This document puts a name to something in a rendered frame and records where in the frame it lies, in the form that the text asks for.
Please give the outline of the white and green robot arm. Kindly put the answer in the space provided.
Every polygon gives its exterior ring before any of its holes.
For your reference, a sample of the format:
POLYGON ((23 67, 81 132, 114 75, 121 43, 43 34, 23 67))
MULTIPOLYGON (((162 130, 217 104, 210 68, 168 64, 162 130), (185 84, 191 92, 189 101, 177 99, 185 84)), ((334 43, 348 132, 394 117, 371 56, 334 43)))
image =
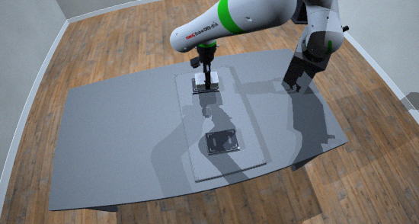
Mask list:
MULTIPOLYGON (((302 40, 302 53, 312 62, 322 62, 341 47, 349 27, 341 25, 337 0, 303 1, 309 34, 302 40)), ((176 28, 170 43, 180 53, 195 48, 200 55, 211 56, 219 47, 216 39, 285 24, 296 4, 297 0, 220 0, 198 18, 176 28)))

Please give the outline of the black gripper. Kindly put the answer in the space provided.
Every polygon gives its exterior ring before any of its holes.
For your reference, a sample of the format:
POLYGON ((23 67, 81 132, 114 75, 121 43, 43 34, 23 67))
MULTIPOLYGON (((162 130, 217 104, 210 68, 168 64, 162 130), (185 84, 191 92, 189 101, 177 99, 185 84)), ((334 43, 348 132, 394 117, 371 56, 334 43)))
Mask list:
POLYGON ((211 66, 211 62, 213 61, 213 59, 214 59, 214 54, 211 55, 211 56, 202 56, 202 55, 199 54, 199 60, 201 62, 203 62, 203 69, 204 69, 203 73, 205 73, 205 79, 206 79, 206 81, 204 81, 205 82, 205 89, 210 89, 210 83, 211 83, 211 81, 210 81, 210 71, 211 71, 211 69, 209 67, 211 66))

